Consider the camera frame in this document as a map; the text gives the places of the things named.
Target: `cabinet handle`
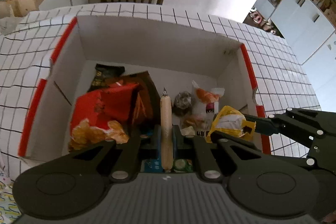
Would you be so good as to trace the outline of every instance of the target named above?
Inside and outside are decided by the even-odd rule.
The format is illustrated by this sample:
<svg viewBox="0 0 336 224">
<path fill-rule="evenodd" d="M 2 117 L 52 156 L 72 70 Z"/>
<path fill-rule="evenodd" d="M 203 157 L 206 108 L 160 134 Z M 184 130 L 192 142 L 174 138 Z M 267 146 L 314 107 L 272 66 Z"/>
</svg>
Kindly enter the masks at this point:
<svg viewBox="0 0 336 224">
<path fill-rule="evenodd" d="M 317 17 L 314 20 L 314 23 L 319 19 L 320 15 L 317 15 Z"/>
<path fill-rule="evenodd" d="M 306 0 L 303 0 L 303 2 L 301 3 L 301 5 L 299 4 L 300 7 L 302 7 L 302 5 L 306 2 Z"/>
</svg>

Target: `white grid tablecloth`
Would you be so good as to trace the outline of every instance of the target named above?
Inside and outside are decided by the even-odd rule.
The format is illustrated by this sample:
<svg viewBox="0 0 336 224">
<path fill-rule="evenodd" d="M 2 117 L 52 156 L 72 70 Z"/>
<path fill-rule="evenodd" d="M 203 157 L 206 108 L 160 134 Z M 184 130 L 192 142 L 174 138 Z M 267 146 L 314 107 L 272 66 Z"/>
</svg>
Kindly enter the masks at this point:
<svg viewBox="0 0 336 224">
<path fill-rule="evenodd" d="M 258 82 L 257 103 L 266 115 L 287 107 L 320 110 L 315 92 L 287 42 L 226 18 L 168 6 L 109 3 L 31 12 L 16 30 L 0 35 L 0 149 L 11 179 L 28 168 L 17 156 L 24 118 L 38 79 L 49 73 L 49 57 L 74 16 L 107 15 L 161 20 L 215 32 L 246 45 Z M 305 157 L 308 149 L 278 134 L 272 154 Z"/>
</svg>

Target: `black snack package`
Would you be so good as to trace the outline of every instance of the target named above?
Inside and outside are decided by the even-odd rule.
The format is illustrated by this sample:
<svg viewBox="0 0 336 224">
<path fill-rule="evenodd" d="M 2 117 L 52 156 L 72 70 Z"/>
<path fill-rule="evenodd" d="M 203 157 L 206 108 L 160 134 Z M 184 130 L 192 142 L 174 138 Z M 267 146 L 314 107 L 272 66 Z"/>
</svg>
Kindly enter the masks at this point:
<svg viewBox="0 0 336 224">
<path fill-rule="evenodd" d="M 106 79 L 119 77 L 125 72 L 125 67 L 117 67 L 117 66 L 108 66 L 102 64 L 96 64 L 96 75 L 92 80 L 91 86 L 88 92 L 108 88 L 109 86 L 106 84 Z"/>
</svg>

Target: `chip bag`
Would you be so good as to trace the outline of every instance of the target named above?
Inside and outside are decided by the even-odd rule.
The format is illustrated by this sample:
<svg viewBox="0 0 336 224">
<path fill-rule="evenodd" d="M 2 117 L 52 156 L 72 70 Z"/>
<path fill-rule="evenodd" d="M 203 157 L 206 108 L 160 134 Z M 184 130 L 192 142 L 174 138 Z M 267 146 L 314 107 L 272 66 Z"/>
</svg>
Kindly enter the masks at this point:
<svg viewBox="0 0 336 224">
<path fill-rule="evenodd" d="M 230 106 L 225 106 L 212 122 L 211 130 L 208 133 L 206 141 L 212 143 L 210 135 L 214 131 L 224 132 L 236 138 L 252 141 L 255 125 L 255 122 L 247 121 L 245 116 L 238 110 Z"/>
</svg>

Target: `silver screw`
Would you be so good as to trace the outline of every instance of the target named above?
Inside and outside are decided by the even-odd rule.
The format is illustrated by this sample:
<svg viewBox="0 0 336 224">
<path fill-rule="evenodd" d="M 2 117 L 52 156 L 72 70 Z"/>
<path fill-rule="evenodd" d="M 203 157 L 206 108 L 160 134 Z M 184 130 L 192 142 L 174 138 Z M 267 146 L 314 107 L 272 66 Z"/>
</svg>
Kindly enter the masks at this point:
<svg viewBox="0 0 336 224">
<path fill-rule="evenodd" d="M 217 179 L 221 176 L 221 173 L 215 170 L 208 170 L 204 172 L 204 176 L 208 179 Z"/>
<path fill-rule="evenodd" d="M 128 177 L 128 173 L 125 171 L 115 171 L 112 173 L 112 178 L 114 179 L 125 179 Z"/>
<path fill-rule="evenodd" d="M 307 164 L 308 164 L 309 166 L 312 166 L 312 165 L 315 164 L 315 160 L 314 160 L 314 159 L 307 159 Z"/>
</svg>

